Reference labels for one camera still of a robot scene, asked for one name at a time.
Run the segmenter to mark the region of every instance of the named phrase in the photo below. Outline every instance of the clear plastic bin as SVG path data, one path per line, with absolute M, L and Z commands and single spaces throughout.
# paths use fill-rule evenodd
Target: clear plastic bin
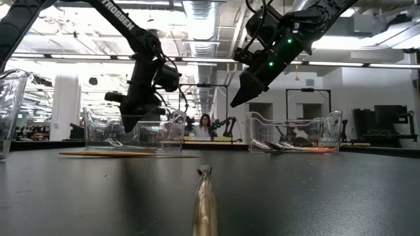
M 343 112 L 313 120 L 270 121 L 247 112 L 247 143 L 251 152 L 300 151 L 338 153 Z
M 19 69 L 0 73 L 0 159 L 9 154 L 27 80 L 33 76 Z
M 120 114 L 107 114 L 83 108 L 87 149 L 180 150 L 186 115 L 173 108 L 160 108 L 166 110 L 165 115 L 142 116 L 141 121 L 137 122 L 130 133 L 125 133 Z

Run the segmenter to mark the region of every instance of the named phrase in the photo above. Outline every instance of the woman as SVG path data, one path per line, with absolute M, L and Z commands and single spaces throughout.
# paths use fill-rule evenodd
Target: woman
M 199 126 L 194 127 L 195 137 L 210 137 L 211 121 L 208 114 L 203 114 L 199 120 Z

